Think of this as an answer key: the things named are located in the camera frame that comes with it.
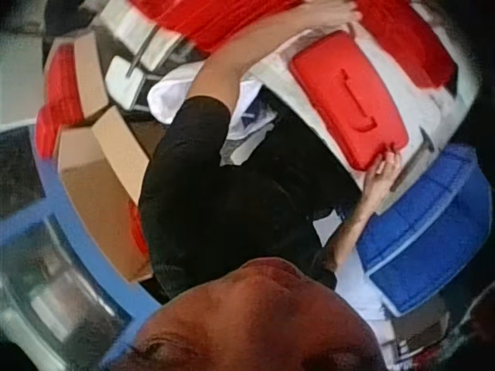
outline black shirt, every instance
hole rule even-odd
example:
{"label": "black shirt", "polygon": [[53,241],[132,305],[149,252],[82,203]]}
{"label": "black shirt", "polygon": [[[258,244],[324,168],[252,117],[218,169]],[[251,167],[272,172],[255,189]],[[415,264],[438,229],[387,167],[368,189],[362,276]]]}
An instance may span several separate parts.
{"label": "black shirt", "polygon": [[[301,201],[311,191],[301,191],[298,179],[282,180],[297,168],[280,163],[273,151],[241,166],[220,166],[229,122],[220,101],[190,98],[148,165],[139,210],[164,291],[172,298],[256,257],[284,258],[334,288],[335,275],[323,268],[323,249],[304,207],[309,199]],[[308,179],[301,182],[314,183]]]}

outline box flap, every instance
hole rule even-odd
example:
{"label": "box flap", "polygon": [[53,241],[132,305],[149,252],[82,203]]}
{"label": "box flap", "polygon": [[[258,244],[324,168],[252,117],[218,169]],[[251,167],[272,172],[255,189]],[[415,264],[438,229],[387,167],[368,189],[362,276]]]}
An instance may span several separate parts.
{"label": "box flap", "polygon": [[77,87],[84,117],[90,117],[108,105],[94,32],[74,41]]}
{"label": "box flap", "polygon": [[67,169],[60,178],[87,232],[113,267],[130,282],[149,277],[149,258],[131,234],[128,194],[108,162]]}
{"label": "box flap", "polygon": [[91,129],[131,199],[138,204],[149,159],[118,113],[110,108]]}
{"label": "box flap", "polygon": [[104,153],[91,128],[66,129],[60,133],[59,172],[102,159],[104,159]]}

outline hand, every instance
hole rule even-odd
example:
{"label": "hand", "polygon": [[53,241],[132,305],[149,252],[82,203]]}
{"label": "hand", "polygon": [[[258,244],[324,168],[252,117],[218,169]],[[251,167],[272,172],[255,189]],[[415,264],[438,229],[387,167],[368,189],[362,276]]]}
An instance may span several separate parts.
{"label": "hand", "polygon": [[359,21],[362,15],[356,7],[355,2],[345,0],[305,0],[297,10],[305,17],[308,28],[318,29]]}
{"label": "hand", "polygon": [[361,210],[367,215],[374,213],[390,192],[390,187],[401,172],[401,155],[387,151],[378,155],[364,178]]}

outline red plastic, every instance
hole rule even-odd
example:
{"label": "red plastic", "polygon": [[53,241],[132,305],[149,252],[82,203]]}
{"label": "red plastic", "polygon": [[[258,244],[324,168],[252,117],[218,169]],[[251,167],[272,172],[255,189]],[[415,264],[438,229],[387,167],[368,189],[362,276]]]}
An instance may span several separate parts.
{"label": "red plastic", "polygon": [[197,47],[213,52],[237,31],[299,5],[301,0],[131,0],[166,29],[182,33]]}
{"label": "red plastic", "polygon": [[148,244],[146,243],[145,235],[142,232],[141,219],[139,218],[138,207],[129,200],[129,215],[131,217],[131,233],[136,243],[136,247],[143,255],[148,255]]}
{"label": "red plastic", "polygon": [[57,102],[67,98],[79,101],[76,61],[72,44],[61,45],[56,50],[46,75],[45,88],[48,102]]}
{"label": "red plastic", "polygon": [[51,158],[60,127],[71,127],[84,120],[77,89],[73,45],[56,50],[46,75],[46,104],[36,119],[36,150],[41,158]]}
{"label": "red plastic", "polygon": [[418,87],[446,85],[456,64],[432,28],[405,0],[356,0],[361,23]]}
{"label": "red plastic", "polygon": [[56,128],[52,119],[51,107],[49,105],[41,107],[36,118],[34,133],[36,151],[40,158],[48,159],[52,157],[57,130],[58,128]]}
{"label": "red plastic", "polygon": [[77,105],[73,99],[62,99],[47,103],[38,111],[36,118],[35,142],[39,157],[51,158],[56,136],[60,127],[71,127],[81,121]]}
{"label": "red plastic", "polygon": [[364,171],[385,149],[408,143],[387,88],[345,32],[300,52],[290,69],[353,168]]}

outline blue frame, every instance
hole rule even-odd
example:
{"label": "blue frame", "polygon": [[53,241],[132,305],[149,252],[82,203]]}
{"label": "blue frame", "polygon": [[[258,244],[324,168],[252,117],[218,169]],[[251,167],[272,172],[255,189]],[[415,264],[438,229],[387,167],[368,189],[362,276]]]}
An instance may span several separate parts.
{"label": "blue frame", "polygon": [[0,230],[2,231],[0,233],[0,246],[28,230],[33,224],[42,222],[48,216],[55,216],[69,245],[82,264],[108,295],[132,318],[129,326],[121,333],[102,359],[102,363],[105,363],[120,355],[129,344],[133,343],[136,333],[146,319],[161,305],[140,284],[129,284],[100,252],[72,207],[59,179],[56,163],[53,160],[45,161],[39,158],[34,150],[34,128],[30,128],[29,133],[32,156],[46,197],[25,209],[19,210],[0,223]]}

